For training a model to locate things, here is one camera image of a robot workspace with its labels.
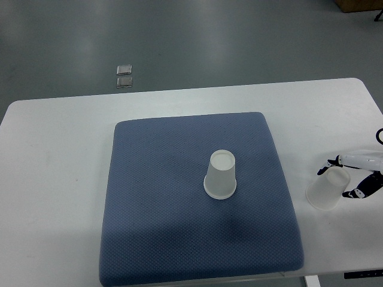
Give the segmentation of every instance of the white table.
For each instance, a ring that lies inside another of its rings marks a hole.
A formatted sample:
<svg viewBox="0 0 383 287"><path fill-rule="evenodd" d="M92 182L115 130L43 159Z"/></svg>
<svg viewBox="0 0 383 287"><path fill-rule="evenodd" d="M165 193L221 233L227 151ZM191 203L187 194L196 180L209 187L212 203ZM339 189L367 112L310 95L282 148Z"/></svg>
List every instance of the white table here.
<svg viewBox="0 0 383 287"><path fill-rule="evenodd" d="M314 209L305 190L328 159L383 150L383 116L357 79L24 100L0 126L4 286L100 286L99 244L114 126L124 120L262 112L302 233L305 265L285 276L383 268L383 192ZM348 170L350 188L368 173ZM260 277L282 276L268 274Z"/></svg>

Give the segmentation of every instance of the translucent plastic cup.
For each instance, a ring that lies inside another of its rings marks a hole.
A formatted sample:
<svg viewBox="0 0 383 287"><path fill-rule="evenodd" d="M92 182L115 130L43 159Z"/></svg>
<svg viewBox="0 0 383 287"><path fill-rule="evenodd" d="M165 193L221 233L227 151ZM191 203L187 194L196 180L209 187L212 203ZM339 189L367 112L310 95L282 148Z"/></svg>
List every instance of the translucent plastic cup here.
<svg viewBox="0 0 383 287"><path fill-rule="evenodd" d="M350 176L347 171L339 166L330 167L308 186L307 200L317 209L332 210L338 204L349 182Z"/></svg>
<svg viewBox="0 0 383 287"><path fill-rule="evenodd" d="M210 157L208 172L203 187L214 199L227 199L233 195L237 181L235 179L235 157L230 151L219 149Z"/></svg>

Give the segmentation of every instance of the gray floor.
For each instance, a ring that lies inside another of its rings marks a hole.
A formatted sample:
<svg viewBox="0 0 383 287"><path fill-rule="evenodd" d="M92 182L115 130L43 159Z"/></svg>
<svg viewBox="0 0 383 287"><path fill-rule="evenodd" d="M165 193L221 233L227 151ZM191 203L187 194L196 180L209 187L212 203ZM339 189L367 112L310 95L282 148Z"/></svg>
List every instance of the gray floor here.
<svg viewBox="0 0 383 287"><path fill-rule="evenodd" d="M377 13L344 14L333 0L0 0L0 120L15 100L346 77L361 79L382 110ZM115 69L126 63L133 87L117 90ZM342 274L320 280L383 284Z"/></svg>

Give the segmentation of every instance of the fabric texture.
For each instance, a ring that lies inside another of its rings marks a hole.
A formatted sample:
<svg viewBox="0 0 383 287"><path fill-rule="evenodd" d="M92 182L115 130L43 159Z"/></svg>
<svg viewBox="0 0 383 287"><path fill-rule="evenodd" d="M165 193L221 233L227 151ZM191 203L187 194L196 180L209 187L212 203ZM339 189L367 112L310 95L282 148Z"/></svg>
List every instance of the fabric texture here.
<svg viewBox="0 0 383 287"><path fill-rule="evenodd" d="M231 151L237 188L211 198L211 154ZM105 201L104 286L297 270L303 250L290 193L259 112L118 123Z"/></svg>

